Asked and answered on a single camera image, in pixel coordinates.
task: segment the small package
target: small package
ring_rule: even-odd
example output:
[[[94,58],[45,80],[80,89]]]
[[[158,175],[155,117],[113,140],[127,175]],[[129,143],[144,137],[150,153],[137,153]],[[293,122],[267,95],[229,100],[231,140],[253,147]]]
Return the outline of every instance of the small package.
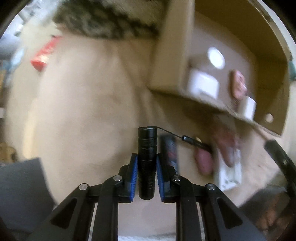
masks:
[[[217,99],[219,94],[219,82],[207,73],[201,72],[198,69],[191,69],[189,72],[187,91],[193,97],[198,97],[200,93],[205,93]]]
[[[40,49],[35,57],[31,60],[33,67],[41,72],[44,67],[48,64],[50,56],[52,55],[57,43],[59,42],[61,36],[53,37],[45,46]]]
[[[227,114],[214,116],[212,148],[215,163],[214,184],[226,191],[242,183],[241,151],[234,118]]]

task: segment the black gripper frame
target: black gripper frame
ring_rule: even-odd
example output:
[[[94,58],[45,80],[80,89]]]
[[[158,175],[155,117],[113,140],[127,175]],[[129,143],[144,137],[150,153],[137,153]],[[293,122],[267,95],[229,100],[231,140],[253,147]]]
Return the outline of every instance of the black gripper frame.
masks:
[[[214,184],[199,186],[157,159],[157,179],[164,203],[176,203],[176,241],[201,241],[197,203],[207,241],[263,241],[265,237]]]
[[[137,154],[133,153],[129,165],[120,168],[119,176],[91,187],[79,185],[27,240],[87,241],[95,203],[98,203],[92,241],[116,241],[118,203],[133,201],[136,171]]]

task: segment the cardboard box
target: cardboard box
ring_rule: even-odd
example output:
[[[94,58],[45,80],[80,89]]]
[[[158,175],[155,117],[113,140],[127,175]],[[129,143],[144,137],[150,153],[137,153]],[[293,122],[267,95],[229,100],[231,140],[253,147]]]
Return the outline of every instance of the cardboard box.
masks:
[[[225,68],[214,73],[220,83],[218,100],[204,94],[189,96],[185,88],[189,57],[211,46],[226,61]],[[281,135],[289,100],[289,58],[279,29],[255,0],[171,0],[148,87],[192,99],[214,112],[228,112]],[[246,77],[248,95],[257,102],[254,121],[233,110],[232,69]]]

